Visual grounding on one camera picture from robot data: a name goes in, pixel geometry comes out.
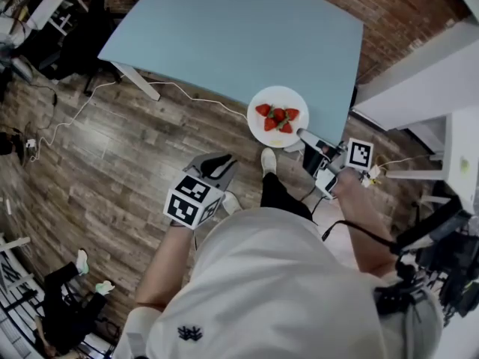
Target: white shoe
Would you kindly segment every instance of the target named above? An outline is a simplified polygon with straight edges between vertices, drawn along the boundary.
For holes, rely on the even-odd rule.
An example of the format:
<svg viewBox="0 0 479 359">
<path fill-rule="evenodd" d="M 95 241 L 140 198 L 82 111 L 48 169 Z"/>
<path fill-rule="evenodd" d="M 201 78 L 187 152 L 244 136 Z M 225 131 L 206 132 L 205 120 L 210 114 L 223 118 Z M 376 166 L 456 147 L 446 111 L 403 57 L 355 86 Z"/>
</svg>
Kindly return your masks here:
<svg viewBox="0 0 479 359">
<path fill-rule="evenodd" d="M 95 286 L 95 290 L 103 296 L 108 295 L 114 288 L 115 286 L 109 280 L 105 280 L 103 283 L 98 283 Z"/>
<path fill-rule="evenodd" d="M 276 155 L 269 147 L 265 147 L 261 153 L 261 166 L 263 167 L 263 177 L 268 173 L 276 174 Z"/>
<path fill-rule="evenodd" d="M 88 268 L 87 264 L 88 256 L 85 250 L 78 250 L 78 256 L 76 258 L 76 268 L 78 269 L 78 273 L 80 275 L 88 274 L 90 269 Z"/>
<path fill-rule="evenodd" d="M 232 215 L 235 212 L 240 212 L 242 210 L 242 207 L 236 195 L 231 193 L 231 191 L 225 191 L 225 199 L 223 200 L 223 207 L 225 208 L 226 213 L 228 213 L 229 215 Z"/>
</svg>

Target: brick wall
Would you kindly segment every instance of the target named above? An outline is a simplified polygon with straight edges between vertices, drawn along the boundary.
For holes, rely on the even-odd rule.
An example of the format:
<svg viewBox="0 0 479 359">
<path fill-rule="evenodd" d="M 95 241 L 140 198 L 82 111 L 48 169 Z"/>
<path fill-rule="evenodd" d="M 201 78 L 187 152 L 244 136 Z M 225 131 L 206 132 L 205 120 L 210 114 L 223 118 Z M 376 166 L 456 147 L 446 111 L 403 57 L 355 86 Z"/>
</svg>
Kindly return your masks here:
<svg viewBox="0 0 479 359">
<path fill-rule="evenodd" d="M 138 0 L 108 0 L 127 12 Z M 370 81 L 431 37 L 469 15 L 461 0 L 327 0 L 364 22 L 358 82 Z"/>
</svg>

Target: shirt logo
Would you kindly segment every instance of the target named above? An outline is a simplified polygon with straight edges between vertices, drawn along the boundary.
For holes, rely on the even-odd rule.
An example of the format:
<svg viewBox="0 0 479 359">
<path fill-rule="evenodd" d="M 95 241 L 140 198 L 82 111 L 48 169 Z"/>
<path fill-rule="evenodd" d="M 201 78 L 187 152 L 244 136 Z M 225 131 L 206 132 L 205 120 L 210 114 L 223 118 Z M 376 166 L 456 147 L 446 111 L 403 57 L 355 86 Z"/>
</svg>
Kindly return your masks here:
<svg viewBox="0 0 479 359">
<path fill-rule="evenodd" d="M 193 340 L 194 342 L 199 341 L 203 337 L 203 332 L 201 331 L 201 327 L 192 326 L 188 328 L 186 326 L 178 328 L 178 334 L 180 338 L 183 340 Z"/>
</svg>

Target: sleeve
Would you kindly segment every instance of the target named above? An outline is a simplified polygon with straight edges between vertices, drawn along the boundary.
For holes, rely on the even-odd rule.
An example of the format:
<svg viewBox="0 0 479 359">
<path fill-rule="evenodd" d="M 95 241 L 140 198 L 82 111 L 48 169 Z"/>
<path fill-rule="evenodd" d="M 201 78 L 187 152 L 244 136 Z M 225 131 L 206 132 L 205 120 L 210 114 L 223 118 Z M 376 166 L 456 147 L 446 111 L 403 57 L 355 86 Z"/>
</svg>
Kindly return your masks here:
<svg viewBox="0 0 479 359">
<path fill-rule="evenodd" d="M 388 284 L 400 280 L 396 273 L 382 278 Z M 432 358 L 442 334 L 442 311 L 439 300 L 428 289 L 426 298 L 411 305 L 405 313 L 381 318 L 388 358 Z"/>
<path fill-rule="evenodd" d="M 144 356 L 150 330 L 160 315 L 160 311 L 150 307 L 138 307 L 129 313 L 113 359 Z"/>
</svg>

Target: white cable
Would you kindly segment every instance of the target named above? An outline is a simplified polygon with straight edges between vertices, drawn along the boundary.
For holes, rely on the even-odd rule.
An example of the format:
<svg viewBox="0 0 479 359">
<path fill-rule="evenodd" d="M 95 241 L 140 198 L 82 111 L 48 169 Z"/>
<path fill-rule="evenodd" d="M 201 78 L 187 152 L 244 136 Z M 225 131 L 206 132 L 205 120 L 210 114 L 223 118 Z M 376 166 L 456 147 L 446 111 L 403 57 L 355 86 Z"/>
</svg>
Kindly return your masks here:
<svg viewBox="0 0 479 359">
<path fill-rule="evenodd" d="M 185 92 L 180 86 L 176 85 L 174 82 L 149 82 L 148 83 L 149 85 L 156 85 L 156 84 L 160 84 L 160 85 L 174 85 L 175 87 L 177 87 L 178 89 L 180 89 L 185 96 L 187 96 L 191 101 L 203 101 L 203 102 L 212 102 L 213 104 L 219 104 L 221 105 L 223 108 L 225 108 L 227 111 L 230 111 L 231 113 L 234 113 L 234 114 L 238 114 L 239 116 L 243 117 L 246 121 L 248 121 L 248 118 L 246 118 L 246 116 L 243 114 L 243 113 L 239 113 L 237 111 L 232 111 L 231 109 L 229 109 L 227 106 L 225 106 L 222 102 L 219 102 L 219 101 L 213 101 L 211 99 L 194 99 L 193 97 L 190 97 L 190 95 L 187 94 L 187 92 Z"/>
<path fill-rule="evenodd" d="M 45 137 L 42 137 L 39 141 L 38 141 L 38 152 L 37 152 L 37 155 L 36 156 L 32 156 L 30 157 L 30 161 L 31 162 L 35 162 L 35 161 L 38 161 L 40 159 L 40 148 L 42 146 L 42 141 L 45 141 L 46 144 L 51 147 L 53 142 L 55 141 L 55 137 L 57 135 L 57 130 L 60 126 L 70 126 L 72 123 L 75 122 L 76 118 L 80 115 L 80 113 L 82 113 L 83 109 L 85 109 L 86 105 L 88 105 L 88 103 L 91 101 L 91 99 L 93 98 L 95 92 L 97 91 L 98 88 L 101 88 L 101 87 L 106 87 L 106 86 L 109 86 L 109 85 L 114 85 L 116 84 L 117 82 L 109 82 L 109 83 L 106 83 L 106 84 L 101 84 L 101 85 L 98 85 L 96 86 L 94 89 L 93 89 L 93 92 L 91 93 L 91 96 L 89 99 L 86 100 L 85 104 L 83 104 L 83 106 L 80 108 L 80 110 L 78 111 L 77 114 L 75 114 L 75 117 L 69 122 L 69 123 L 59 123 L 56 127 L 55 127 L 55 131 L 53 132 L 53 138 L 50 142 L 48 142 L 46 140 Z M 229 109 L 227 106 L 225 106 L 222 102 L 219 102 L 219 101 L 212 101 L 211 99 L 194 99 L 192 97 L 190 97 L 190 95 L 187 94 L 187 92 L 185 92 L 181 87 L 179 87 L 178 85 L 176 85 L 174 82 L 149 82 L 148 83 L 149 85 L 155 85 L 155 84 L 162 84 L 162 85 L 174 85 L 175 87 L 177 87 L 178 89 L 180 89 L 184 94 L 185 96 L 187 96 L 191 101 L 204 101 L 204 102 L 212 102 L 213 104 L 219 104 L 221 105 L 223 108 L 225 108 L 227 111 L 230 111 L 231 113 L 234 113 L 234 114 L 238 114 L 239 116 L 243 117 L 245 120 L 248 120 L 246 118 L 246 116 L 242 113 L 239 113 L 237 111 L 233 111 L 231 109 Z"/>
<path fill-rule="evenodd" d="M 382 165 L 378 166 L 378 168 L 382 168 L 383 166 L 386 166 L 386 165 L 389 165 L 389 164 L 397 164 L 399 162 L 409 161 L 410 159 L 419 159 L 419 158 L 422 158 L 422 157 L 429 157 L 429 156 L 430 156 L 430 154 L 424 154 L 422 156 L 409 157 L 407 159 L 400 159 L 398 161 L 389 161 L 389 162 L 386 162 L 385 164 L 382 164 Z"/>
</svg>

